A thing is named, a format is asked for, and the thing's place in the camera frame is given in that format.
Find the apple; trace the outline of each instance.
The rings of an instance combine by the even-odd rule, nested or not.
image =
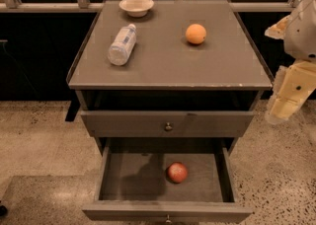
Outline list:
[[[172,163],[167,169],[169,179],[174,183],[181,183],[188,176],[187,167],[181,162]]]

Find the speckled floor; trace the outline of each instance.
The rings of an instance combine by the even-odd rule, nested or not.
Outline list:
[[[255,210],[241,224],[315,225],[316,102],[276,126],[264,120],[266,102],[230,156],[239,202]],[[0,224],[152,224],[93,222],[83,214],[101,155],[79,116],[64,121],[68,106],[0,102],[0,199],[9,209]]]

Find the bowl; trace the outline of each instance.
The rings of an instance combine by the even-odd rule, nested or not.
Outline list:
[[[154,6],[153,0],[121,0],[119,6],[131,17],[143,17]]]

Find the gray nightstand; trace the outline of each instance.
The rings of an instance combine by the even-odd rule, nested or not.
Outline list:
[[[137,43],[125,66],[107,51],[122,26]],[[185,40],[188,25],[207,30],[203,44]],[[155,1],[131,18],[107,1],[69,86],[103,153],[91,219],[240,222],[229,153],[246,131],[256,100],[272,87],[269,71],[227,1]],[[165,169],[185,163],[188,178],[170,183]]]

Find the nightstand top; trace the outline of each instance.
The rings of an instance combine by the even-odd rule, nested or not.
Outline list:
[[[136,25],[137,42],[125,66],[107,59],[119,29]],[[206,28],[205,42],[187,43],[186,29]],[[267,90],[272,86],[254,48],[224,0],[159,0],[143,18],[107,1],[74,70],[76,90]]]

